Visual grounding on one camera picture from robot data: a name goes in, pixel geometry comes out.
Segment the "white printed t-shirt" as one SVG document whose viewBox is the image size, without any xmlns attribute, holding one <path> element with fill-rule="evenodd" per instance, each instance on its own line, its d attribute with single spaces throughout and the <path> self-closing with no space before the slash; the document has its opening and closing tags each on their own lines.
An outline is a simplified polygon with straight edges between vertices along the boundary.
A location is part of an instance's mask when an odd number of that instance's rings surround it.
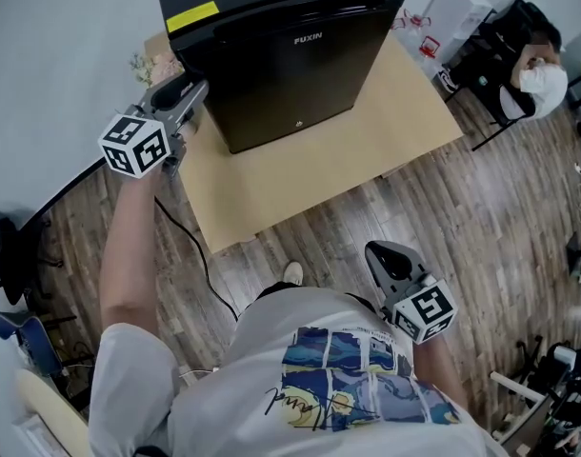
<svg viewBox="0 0 581 457">
<path fill-rule="evenodd" d="M 90 402 L 90 453 L 133 457 L 507 457 L 438 387 L 407 339 L 348 294 L 288 288 L 241 315 L 220 368 L 181 388 L 171 350 L 107 328 Z"/>
</svg>

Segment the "black shorts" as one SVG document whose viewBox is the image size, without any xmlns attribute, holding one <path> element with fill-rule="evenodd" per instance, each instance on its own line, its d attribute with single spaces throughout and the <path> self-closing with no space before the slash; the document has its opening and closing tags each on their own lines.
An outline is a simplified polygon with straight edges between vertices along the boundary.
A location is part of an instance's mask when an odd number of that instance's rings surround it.
<svg viewBox="0 0 581 457">
<path fill-rule="evenodd" d="M 279 282 L 265 289 L 240 317 L 242 324 L 268 327 L 363 328 L 384 326 L 367 300 L 331 288 Z"/>
</svg>

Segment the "vase with flowers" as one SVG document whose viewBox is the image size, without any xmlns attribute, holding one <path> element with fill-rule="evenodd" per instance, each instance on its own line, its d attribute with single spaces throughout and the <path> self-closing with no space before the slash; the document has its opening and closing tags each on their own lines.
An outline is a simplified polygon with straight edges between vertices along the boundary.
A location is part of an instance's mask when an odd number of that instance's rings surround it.
<svg viewBox="0 0 581 457">
<path fill-rule="evenodd" d="M 164 51 L 154 57 L 135 52 L 129 60 L 135 79 L 147 89 L 180 73 L 183 68 L 171 51 Z"/>
</svg>

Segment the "light wooden table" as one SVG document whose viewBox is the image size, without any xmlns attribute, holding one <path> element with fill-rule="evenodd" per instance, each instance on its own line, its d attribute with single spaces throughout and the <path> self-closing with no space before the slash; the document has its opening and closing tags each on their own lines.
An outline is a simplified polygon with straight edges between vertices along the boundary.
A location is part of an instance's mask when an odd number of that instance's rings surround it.
<svg viewBox="0 0 581 457">
<path fill-rule="evenodd" d="M 178 173 L 158 198 L 190 207 L 215 253 L 461 138 L 437 90 L 388 35 L 352 109 L 265 146 L 231 154 L 200 109 Z"/>
</svg>

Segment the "blue chair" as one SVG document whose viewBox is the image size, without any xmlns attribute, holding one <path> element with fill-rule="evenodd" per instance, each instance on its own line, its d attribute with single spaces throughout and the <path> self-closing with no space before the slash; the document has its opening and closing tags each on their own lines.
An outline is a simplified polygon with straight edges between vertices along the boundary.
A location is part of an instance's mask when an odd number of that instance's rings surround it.
<svg viewBox="0 0 581 457">
<path fill-rule="evenodd" d="M 43 376 L 57 376 L 63 371 L 53 344 L 41 320 L 31 312 L 0 311 L 0 338 L 15 337 L 33 366 Z"/>
</svg>

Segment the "round beige table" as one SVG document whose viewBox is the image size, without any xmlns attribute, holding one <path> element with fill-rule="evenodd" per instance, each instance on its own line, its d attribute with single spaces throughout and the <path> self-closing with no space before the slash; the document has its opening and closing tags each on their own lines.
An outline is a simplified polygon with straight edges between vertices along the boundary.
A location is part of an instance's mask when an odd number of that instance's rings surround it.
<svg viewBox="0 0 581 457">
<path fill-rule="evenodd" d="M 15 372 L 18 396 L 36 413 L 70 457 L 90 457 L 88 423 L 46 379 L 28 370 Z"/>
</svg>

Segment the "black office chair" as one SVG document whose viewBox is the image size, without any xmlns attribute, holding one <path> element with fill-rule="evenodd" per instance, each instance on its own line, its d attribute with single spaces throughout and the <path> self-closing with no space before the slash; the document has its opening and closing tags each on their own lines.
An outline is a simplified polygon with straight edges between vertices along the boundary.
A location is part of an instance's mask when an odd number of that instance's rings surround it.
<svg viewBox="0 0 581 457">
<path fill-rule="evenodd" d="M 64 262 L 39 254 L 42 235 L 50 227 L 50 219 L 30 221 L 18 229 L 9 217 L 0 218 L 0 289 L 13 306 L 22 298 L 30 306 L 36 295 L 44 300 L 52 298 L 43 289 L 39 266 L 62 268 Z"/>
</svg>

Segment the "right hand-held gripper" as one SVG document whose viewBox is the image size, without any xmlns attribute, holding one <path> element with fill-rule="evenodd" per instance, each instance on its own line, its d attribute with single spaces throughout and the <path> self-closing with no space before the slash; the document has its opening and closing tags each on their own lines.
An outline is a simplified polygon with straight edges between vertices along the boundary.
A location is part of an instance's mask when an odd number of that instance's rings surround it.
<svg viewBox="0 0 581 457">
<path fill-rule="evenodd" d="M 382 313 L 417 345 L 442 334 L 455 320 L 458 306 L 444 280 L 426 273 L 400 294 L 400 281 L 422 274 L 415 250 L 390 241 L 369 241 L 365 257 L 375 284 L 386 295 Z"/>
</svg>

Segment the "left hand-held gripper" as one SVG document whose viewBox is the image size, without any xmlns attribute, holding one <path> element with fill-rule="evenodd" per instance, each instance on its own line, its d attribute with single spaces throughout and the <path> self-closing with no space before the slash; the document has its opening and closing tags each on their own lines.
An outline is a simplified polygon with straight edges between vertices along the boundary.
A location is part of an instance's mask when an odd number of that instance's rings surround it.
<svg viewBox="0 0 581 457">
<path fill-rule="evenodd" d="M 186 74 L 176 74 L 148 89 L 142 105 L 115 115 L 98 138 L 110 169 L 142 178 L 160 166 L 173 176 L 186 153 L 181 128 L 208 92 L 207 80 L 193 84 Z"/>
</svg>

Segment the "person's right forearm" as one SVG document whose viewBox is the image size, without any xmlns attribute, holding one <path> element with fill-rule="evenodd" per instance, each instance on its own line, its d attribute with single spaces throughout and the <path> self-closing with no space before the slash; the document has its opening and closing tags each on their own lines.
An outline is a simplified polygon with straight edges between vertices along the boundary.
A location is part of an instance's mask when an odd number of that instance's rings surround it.
<svg viewBox="0 0 581 457">
<path fill-rule="evenodd" d="M 436 386 L 464 410 L 469 409 L 459 372 L 443 335 L 414 344 L 413 363 L 418 380 Z"/>
</svg>

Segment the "white water dispenser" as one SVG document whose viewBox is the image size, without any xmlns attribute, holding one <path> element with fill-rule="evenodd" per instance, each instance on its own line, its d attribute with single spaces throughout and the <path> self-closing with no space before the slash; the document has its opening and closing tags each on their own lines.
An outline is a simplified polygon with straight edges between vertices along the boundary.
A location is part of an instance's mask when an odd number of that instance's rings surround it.
<svg viewBox="0 0 581 457">
<path fill-rule="evenodd" d="M 447 64 L 477 30 L 492 10 L 488 0 L 431 0 L 425 17 L 431 25 L 425 28 L 423 40 L 430 36 L 440 43 L 437 60 Z"/>
</svg>

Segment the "person's left forearm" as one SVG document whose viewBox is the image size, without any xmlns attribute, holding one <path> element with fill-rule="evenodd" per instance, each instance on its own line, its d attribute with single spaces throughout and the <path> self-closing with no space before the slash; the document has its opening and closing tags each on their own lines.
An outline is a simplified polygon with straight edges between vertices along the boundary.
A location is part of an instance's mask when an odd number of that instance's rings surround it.
<svg viewBox="0 0 581 457">
<path fill-rule="evenodd" d="M 119 323 L 158 333 L 155 193 L 161 169 L 126 179 L 119 190 L 99 278 L 104 328 Z"/>
</svg>

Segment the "black swivel chair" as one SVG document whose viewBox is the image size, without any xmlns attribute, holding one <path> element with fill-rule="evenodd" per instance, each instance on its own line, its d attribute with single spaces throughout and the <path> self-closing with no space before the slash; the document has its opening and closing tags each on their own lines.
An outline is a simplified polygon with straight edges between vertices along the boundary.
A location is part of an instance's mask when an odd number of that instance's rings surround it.
<svg viewBox="0 0 581 457">
<path fill-rule="evenodd" d="M 543 337 L 534 337 L 535 346 L 528 352 L 524 341 L 516 348 L 523 356 L 523 365 L 510 378 L 519 384 L 552 398 L 551 417 L 573 426 L 581 425 L 581 348 L 574 350 L 570 342 L 552 345 L 538 358 Z"/>
</svg>

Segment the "person's left white shoe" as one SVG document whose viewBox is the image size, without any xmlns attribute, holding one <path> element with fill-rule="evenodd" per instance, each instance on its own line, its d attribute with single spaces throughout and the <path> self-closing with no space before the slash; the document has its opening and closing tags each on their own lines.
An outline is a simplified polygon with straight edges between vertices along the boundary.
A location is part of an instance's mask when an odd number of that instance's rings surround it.
<svg viewBox="0 0 581 457">
<path fill-rule="evenodd" d="M 302 286 L 304 280 L 304 270 L 297 261 L 291 261 L 286 266 L 282 281 L 287 284 Z"/>
</svg>

